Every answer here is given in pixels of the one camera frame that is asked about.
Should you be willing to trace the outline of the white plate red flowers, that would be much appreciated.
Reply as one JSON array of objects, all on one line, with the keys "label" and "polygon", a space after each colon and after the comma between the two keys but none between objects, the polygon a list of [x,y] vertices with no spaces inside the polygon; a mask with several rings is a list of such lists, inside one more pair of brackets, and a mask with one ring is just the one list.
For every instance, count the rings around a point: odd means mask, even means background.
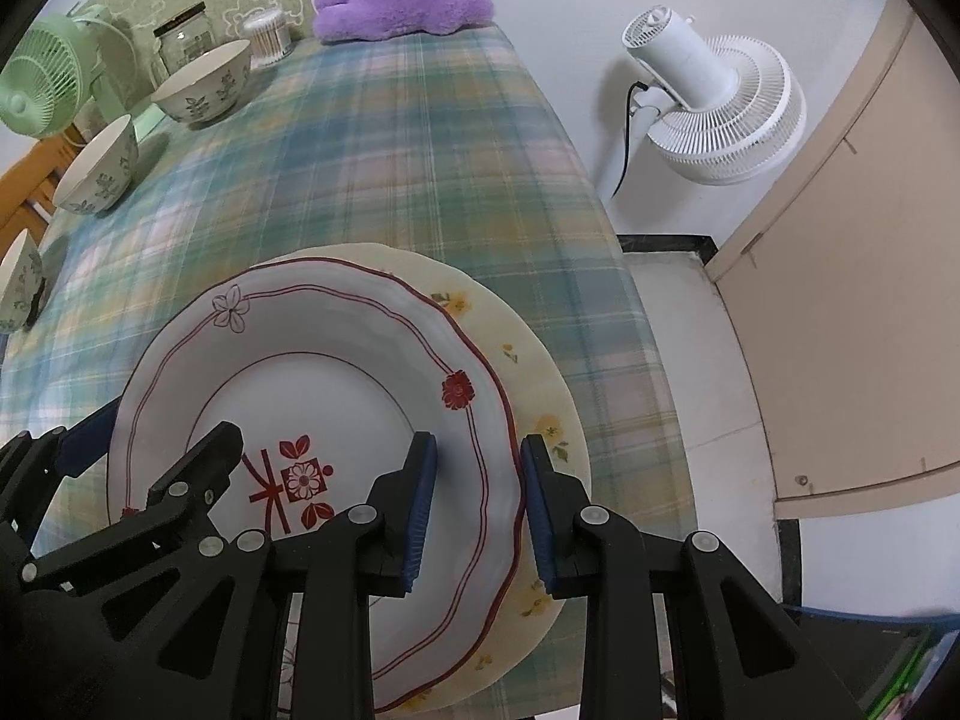
[{"label": "white plate red flowers", "polygon": [[200,294],[149,342],[107,454],[107,513],[143,509],[167,468],[220,422],[241,461],[213,523],[224,536],[315,532],[438,445],[420,572],[371,606],[377,710],[436,695],[487,637],[519,557],[523,483],[505,390],[432,299],[325,257],[262,265]]}]

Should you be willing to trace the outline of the ceramic bowl leaf pattern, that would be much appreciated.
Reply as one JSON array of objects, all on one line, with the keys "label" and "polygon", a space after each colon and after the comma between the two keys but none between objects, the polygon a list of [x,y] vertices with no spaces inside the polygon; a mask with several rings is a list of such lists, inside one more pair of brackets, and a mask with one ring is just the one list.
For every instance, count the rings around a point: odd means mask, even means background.
[{"label": "ceramic bowl leaf pattern", "polygon": [[60,177],[53,206],[75,215],[98,215],[118,202],[132,182],[139,159],[130,114],[106,125]]},{"label": "ceramic bowl leaf pattern", "polygon": [[208,124],[239,101],[251,75],[251,41],[215,47],[158,86],[151,101],[179,124]]},{"label": "ceramic bowl leaf pattern", "polygon": [[43,295],[43,259],[27,229],[14,238],[0,265],[0,330],[3,335],[20,330],[29,322]]}]

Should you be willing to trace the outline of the cream plate yellow flowers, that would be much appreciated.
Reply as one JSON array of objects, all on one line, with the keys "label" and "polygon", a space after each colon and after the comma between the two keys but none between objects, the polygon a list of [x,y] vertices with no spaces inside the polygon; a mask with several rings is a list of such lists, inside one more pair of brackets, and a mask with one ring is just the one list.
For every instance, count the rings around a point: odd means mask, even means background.
[{"label": "cream plate yellow flowers", "polygon": [[[573,395],[548,349],[508,303],[464,271],[387,245],[301,249],[389,271],[442,302],[498,374],[517,434],[539,433],[566,457],[558,470],[589,483],[586,438]],[[465,665],[443,683],[407,699],[389,718],[526,718],[574,706],[583,669],[586,606],[556,601],[535,569],[529,530],[521,530],[519,567],[498,616]]]}]

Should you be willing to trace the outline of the wooden chair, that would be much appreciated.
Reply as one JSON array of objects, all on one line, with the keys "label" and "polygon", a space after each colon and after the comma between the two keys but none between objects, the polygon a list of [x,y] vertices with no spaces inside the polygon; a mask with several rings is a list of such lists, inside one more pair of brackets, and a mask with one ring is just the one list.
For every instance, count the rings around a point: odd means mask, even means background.
[{"label": "wooden chair", "polygon": [[6,254],[14,239],[28,231],[39,244],[49,226],[53,194],[60,179],[76,160],[86,138],[70,124],[64,132],[37,142],[31,151],[2,176],[0,252]]}]

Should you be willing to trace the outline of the beige door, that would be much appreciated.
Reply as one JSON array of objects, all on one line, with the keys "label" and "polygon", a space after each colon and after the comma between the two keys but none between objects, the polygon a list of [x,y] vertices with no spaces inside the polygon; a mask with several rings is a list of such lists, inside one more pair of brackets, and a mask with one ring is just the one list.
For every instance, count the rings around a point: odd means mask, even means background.
[{"label": "beige door", "polygon": [[958,489],[958,82],[907,0],[709,265],[757,395],[778,518]]}]

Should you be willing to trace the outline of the green desk fan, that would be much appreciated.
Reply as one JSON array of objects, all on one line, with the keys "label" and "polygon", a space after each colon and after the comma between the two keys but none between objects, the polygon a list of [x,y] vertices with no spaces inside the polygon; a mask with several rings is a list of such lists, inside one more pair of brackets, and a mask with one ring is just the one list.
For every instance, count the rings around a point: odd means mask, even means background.
[{"label": "green desk fan", "polygon": [[89,101],[110,122],[137,89],[137,46],[104,5],[37,18],[2,70],[2,122],[44,140],[75,122]]}]

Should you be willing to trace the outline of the plaid tablecloth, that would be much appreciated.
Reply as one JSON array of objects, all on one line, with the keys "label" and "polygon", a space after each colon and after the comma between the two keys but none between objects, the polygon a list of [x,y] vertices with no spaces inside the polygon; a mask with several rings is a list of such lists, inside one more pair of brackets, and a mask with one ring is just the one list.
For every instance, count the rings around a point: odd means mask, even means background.
[{"label": "plaid tablecloth", "polygon": [[70,426],[117,397],[149,340],[224,278],[377,242],[511,305],[573,395],[594,499],[648,532],[692,530],[679,420],[622,248],[499,29],[304,41],[254,73],[226,119],[167,124],[160,142],[112,210],[53,216],[49,297],[3,355],[5,436]]}]

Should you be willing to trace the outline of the glass jar black lid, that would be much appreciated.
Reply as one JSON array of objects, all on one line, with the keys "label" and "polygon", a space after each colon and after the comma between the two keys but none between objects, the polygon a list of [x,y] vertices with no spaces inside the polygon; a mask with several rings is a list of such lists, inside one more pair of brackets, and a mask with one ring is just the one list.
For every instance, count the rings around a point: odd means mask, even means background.
[{"label": "glass jar black lid", "polygon": [[217,47],[213,23],[203,2],[186,8],[153,29],[155,54],[149,60],[151,83],[160,86],[166,78]]}]

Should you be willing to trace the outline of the white floor fan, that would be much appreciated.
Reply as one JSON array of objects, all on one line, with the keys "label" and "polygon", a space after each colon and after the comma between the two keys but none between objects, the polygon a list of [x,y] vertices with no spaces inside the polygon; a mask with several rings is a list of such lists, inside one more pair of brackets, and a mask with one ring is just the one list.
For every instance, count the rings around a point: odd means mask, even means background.
[{"label": "white floor fan", "polygon": [[793,156],[807,103],[770,44],[704,39],[664,5],[635,16],[622,44],[647,75],[626,95],[626,148],[646,138],[672,171],[701,185],[751,181]]}]

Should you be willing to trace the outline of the cotton swab container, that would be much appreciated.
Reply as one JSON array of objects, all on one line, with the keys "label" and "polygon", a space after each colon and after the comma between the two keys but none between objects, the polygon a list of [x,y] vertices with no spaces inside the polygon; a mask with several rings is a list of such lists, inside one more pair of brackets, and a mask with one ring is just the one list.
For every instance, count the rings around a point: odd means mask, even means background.
[{"label": "cotton swab container", "polygon": [[276,64],[293,48],[286,13],[278,5],[251,13],[242,21],[239,34],[251,43],[251,65],[254,68]]}]

